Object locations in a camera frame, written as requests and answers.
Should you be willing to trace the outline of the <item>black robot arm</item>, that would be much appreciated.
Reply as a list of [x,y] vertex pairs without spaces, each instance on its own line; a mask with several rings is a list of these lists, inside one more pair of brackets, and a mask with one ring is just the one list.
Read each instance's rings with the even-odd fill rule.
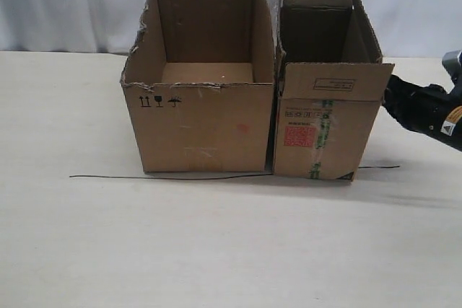
[[422,87],[393,74],[382,106],[406,130],[461,150],[461,96],[451,95],[438,84]]

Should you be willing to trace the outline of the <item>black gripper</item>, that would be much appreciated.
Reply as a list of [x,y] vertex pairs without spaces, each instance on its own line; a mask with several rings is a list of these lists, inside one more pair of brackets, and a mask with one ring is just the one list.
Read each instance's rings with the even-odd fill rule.
[[382,106],[403,128],[411,128],[413,132],[432,138],[449,138],[454,133],[455,123],[446,118],[455,108],[455,99],[440,85],[421,88],[392,74]]

